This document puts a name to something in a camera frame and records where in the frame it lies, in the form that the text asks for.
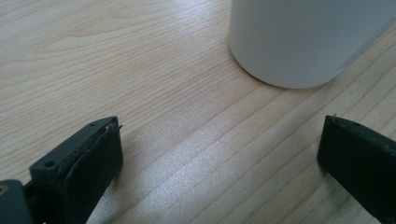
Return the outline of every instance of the white cylindrical object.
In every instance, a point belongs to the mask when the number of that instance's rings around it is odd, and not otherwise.
[[[336,77],[395,16],[395,0],[233,0],[229,45],[254,77],[309,88]]]

